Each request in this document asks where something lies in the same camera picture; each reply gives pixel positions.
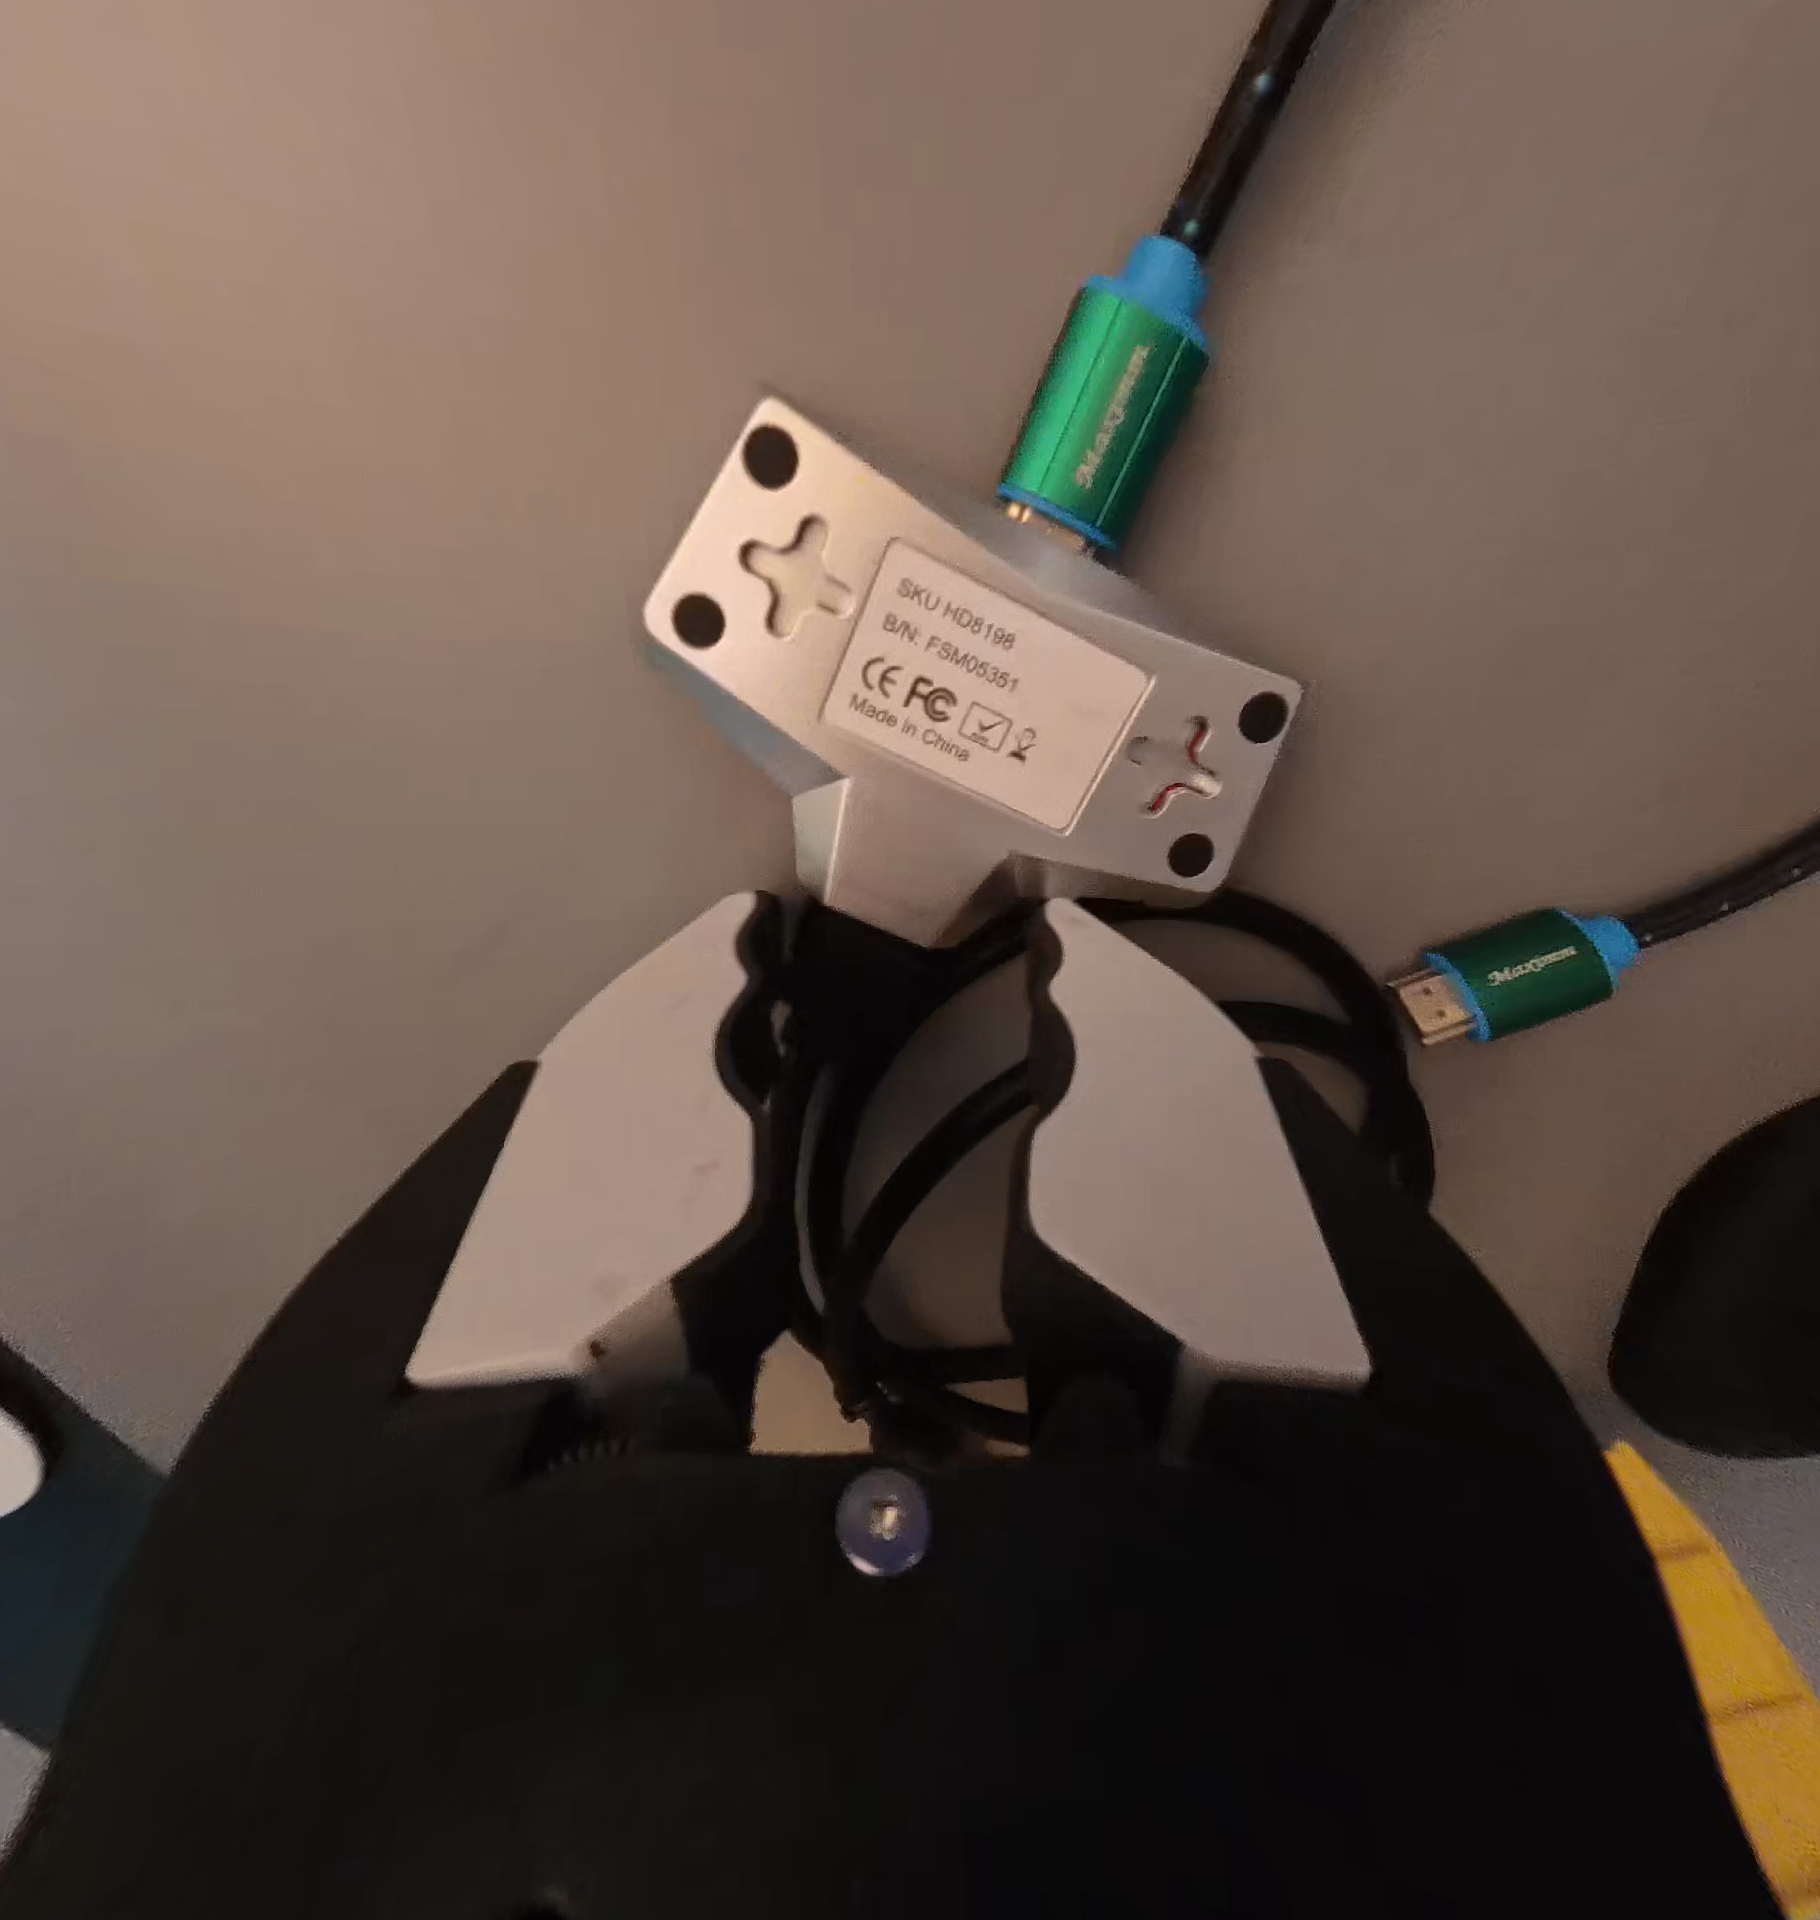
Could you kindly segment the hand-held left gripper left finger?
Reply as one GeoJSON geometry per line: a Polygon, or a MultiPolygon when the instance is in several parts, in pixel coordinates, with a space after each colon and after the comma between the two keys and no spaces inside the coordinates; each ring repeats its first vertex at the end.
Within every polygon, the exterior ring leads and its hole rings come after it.
{"type": "Polygon", "coordinates": [[[734,1041],[771,1039],[784,911],[736,893],[547,1046],[406,1378],[427,1390],[671,1370],[673,1284],[743,1237],[759,1105],[734,1041]]]}

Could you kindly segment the yellow storage bin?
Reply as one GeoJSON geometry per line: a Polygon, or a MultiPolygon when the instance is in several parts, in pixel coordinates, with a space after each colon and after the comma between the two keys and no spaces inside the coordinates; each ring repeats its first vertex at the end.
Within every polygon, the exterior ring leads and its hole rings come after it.
{"type": "Polygon", "coordinates": [[[1780,1906],[1820,1918],[1820,1700],[1707,1523],[1631,1444],[1605,1449],[1666,1586],[1691,1672],[1780,1906]]]}

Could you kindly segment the silver HDMI splitter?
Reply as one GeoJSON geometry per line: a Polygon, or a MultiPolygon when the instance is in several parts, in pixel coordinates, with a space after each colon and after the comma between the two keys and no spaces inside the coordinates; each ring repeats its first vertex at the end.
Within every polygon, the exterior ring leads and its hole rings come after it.
{"type": "Polygon", "coordinates": [[[1305,697],[785,396],[754,407],[643,630],[787,795],[803,893],[917,948],[1026,902],[1208,898],[1305,697]]]}

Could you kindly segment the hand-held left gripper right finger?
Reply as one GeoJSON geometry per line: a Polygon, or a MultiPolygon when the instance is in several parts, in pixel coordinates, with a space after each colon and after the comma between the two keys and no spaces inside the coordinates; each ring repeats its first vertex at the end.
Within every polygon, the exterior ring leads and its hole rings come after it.
{"type": "Polygon", "coordinates": [[[1056,1255],[1210,1378],[1356,1393],[1371,1356],[1261,1067],[1215,1002],[1087,907],[1036,923],[1026,1209],[1056,1255]]]}

